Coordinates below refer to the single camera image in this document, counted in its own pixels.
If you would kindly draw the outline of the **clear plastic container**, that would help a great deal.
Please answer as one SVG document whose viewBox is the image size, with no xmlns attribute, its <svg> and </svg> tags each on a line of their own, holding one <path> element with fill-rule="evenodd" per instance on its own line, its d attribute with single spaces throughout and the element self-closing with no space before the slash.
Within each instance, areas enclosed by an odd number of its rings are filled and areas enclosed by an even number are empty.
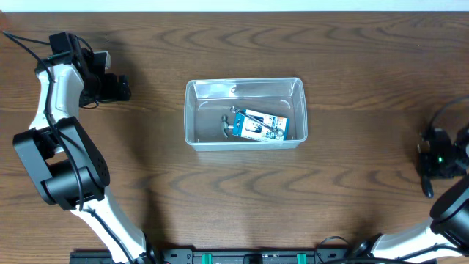
<svg viewBox="0 0 469 264">
<path fill-rule="evenodd" d="M 228 139 L 221 131 L 224 114 L 234 126 Z M 303 82 L 296 77 L 189 81 L 184 131 L 196 151 L 296 148 L 308 137 Z"/>
</svg>

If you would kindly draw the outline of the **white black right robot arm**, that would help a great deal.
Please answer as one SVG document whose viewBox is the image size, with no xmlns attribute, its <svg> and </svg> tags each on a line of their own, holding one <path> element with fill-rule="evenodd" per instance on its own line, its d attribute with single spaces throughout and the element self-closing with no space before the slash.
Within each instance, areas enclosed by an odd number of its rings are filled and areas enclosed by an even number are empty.
<svg viewBox="0 0 469 264">
<path fill-rule="evenodd" d="M 468 127 L 452 141 L 441 128 L 428 128 L 418 146 L 417 172 L 423 193 L 432 198 L 432 180 L 461 177 L 442 194 L 429 218 L 403 232 L 378 234 L 354 250 L 356 257 L 426 263 L 468 256 Z"/>
</svg>

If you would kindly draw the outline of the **small steel claw hammer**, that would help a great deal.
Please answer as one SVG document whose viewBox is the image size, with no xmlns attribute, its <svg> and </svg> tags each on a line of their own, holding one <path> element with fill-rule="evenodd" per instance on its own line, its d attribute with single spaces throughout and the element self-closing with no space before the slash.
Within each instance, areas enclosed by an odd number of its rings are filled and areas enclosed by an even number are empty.
<svg viewBox="0 0 469 264">
<path fill-rule="evenodd" d="M 221 131 L 226 139 L 229 138 L 229 132 L 234 128 L 233 125 L 228 123 L 228 117 L 224 114 L 221 118 Z"/>
</svg>

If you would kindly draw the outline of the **black yellow screwdriver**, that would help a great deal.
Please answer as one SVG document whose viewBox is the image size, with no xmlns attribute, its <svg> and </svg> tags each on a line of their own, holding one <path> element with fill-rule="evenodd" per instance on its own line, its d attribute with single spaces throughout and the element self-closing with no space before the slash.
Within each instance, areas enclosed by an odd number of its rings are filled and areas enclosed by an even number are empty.
<svg viewBox="0 0 469 264">
<path fill-rule="evenodd" d="M 423 191 L 424 195 L 427 198 L 431 199 L 431 198 L 434 197 L 434 191 L 433 191 L 432 183 L 431 183 L 431 180 L 427 176 L 423 176 L 421 178 L 421 187 L 422 187 L 422 191 Z"/>
</svg>

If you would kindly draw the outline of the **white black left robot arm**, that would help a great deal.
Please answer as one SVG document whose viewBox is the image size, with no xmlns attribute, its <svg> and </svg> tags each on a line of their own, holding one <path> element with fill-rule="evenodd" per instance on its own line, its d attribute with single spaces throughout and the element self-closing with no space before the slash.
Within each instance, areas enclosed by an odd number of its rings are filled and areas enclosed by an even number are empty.
<svg viewBox="0 0 469 264">
<path fill-rule="evenodd" d="M 29 129 L 13 147 L 41 198 L 85 221 L 107 246 L 113 263 L 157 263 L 144 232 L 111 193 L 104 157 L 78 120 L 79 109 L 107 95 L 129 96 L 124 77 L 106 73 L 108 52 L 55 51 L 36 69 L 41 90 Z"/>
</svg>

